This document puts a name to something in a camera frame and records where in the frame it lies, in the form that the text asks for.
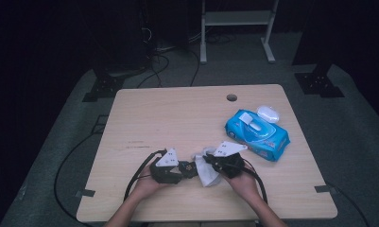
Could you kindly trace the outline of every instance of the wet wipes package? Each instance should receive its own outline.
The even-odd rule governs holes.
[[[225,125],[228,136],[263,158],[276,162],[290,143],[286,130],[258,114],[239,110]]]

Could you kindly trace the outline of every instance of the wooden table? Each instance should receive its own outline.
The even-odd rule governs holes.
[[[236,95],[236,101],[227,100]],[[256,111],[260,105],[281,114],[278,125],[291,143],[276,163],[249,150],[241,151],[262,178],[268,203],[280,218],[334,218],[336,206],[307,145],[298,120],[280,85],[238,85],[121,90],[116,95],[86,185],[95,191],[83,197],[80,221],[108,220],[123,201],[130,178],[151,153],[175,148],[180,161],[193,153],[231,141],[226,121],[239,109]],[[143,201],[134,221],[213,221],[258,219],[231,187],[202,187],[198,177],[182,180]]]

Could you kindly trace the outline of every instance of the dark background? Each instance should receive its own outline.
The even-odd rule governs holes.
[[[99,61],[146,65],[143,26],[185,46],[199,32],[200,1],[0,1],[0,221],[80,77]],[[273,32],[289,31],[303,32],[294,64],[328,56],[379,114],[379,0],[281,1]]]

